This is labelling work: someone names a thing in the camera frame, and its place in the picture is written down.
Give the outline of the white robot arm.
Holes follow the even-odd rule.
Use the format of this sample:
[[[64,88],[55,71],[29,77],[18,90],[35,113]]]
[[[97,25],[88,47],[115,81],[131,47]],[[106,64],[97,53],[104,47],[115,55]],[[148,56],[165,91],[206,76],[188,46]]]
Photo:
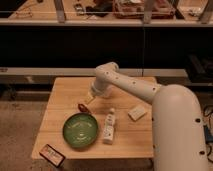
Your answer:
[[[201,106],[190,89],[123,75],[114,62],[97,66],[94,76],[87,102],[114,85],[152,106],[154,171],[209,171]]]

